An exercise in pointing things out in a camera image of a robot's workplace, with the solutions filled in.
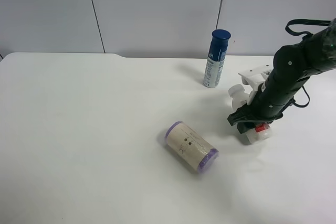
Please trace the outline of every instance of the white can label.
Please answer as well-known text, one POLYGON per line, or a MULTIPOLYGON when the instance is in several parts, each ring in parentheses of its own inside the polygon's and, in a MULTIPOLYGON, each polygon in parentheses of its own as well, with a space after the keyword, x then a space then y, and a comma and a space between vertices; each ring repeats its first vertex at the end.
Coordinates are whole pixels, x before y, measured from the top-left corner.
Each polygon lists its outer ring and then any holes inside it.
POLYGON ((166 141, 195 170, 206 154, 215 148, 184 123, 175 126, 166 141))
POLYGON ((213 61, 208 58, 204 74, 204 85, 209 88, 214 88, 218 85, 222 74, 224 61, 213 61))

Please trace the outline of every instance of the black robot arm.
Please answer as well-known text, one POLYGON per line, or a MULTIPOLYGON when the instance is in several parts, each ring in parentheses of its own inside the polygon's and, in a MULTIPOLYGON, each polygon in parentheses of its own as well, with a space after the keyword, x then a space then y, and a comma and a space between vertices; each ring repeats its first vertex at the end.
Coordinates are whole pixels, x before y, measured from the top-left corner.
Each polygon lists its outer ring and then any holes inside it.
POLYGON ((288 23, 286 31, 295 36, 306 35, 301 43, 283 46, 276 52, 274 69, 258 87, 252 103, 245 104, 228 117, 231 125, 238 123, 240 133, 281 118, 283 111, 295 104, 294 95, 312 75, 336 68, 336 19, 332 22, 296 19, 288 23), (290 30, 292 24, 329 26, 313 35, 308 31, 290 30))

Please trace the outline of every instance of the blue cap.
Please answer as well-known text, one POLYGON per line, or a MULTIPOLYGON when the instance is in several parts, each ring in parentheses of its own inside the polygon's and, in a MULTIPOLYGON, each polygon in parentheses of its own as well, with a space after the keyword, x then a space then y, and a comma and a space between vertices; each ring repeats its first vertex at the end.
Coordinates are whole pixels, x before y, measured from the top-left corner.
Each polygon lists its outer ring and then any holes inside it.
POLYGON ((231 34, 226 30, 217 29, 212 32, 212 36, 216 39, 230 39, 231 34))

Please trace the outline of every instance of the blue aerosol can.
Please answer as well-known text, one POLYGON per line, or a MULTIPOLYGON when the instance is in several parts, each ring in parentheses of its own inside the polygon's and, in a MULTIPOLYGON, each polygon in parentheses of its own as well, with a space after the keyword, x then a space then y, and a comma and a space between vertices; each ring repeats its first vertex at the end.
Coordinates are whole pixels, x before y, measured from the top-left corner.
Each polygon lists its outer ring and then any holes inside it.
POLYGON ((231 34, 226 30, 214 30, 204 74, 204 86, 214 88, 218 85, 224 65, 227 45, 231 34))

